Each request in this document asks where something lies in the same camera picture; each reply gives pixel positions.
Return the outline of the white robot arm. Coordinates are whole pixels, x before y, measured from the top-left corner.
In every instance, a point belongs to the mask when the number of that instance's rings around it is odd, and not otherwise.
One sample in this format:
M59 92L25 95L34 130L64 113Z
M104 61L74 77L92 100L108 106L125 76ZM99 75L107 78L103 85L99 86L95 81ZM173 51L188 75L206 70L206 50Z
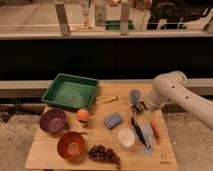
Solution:
M181 71L156 76L152 89L143 98L144 107L149 111L159 110L171 100L213 130L213 102L188 90L186 81L187 77Z

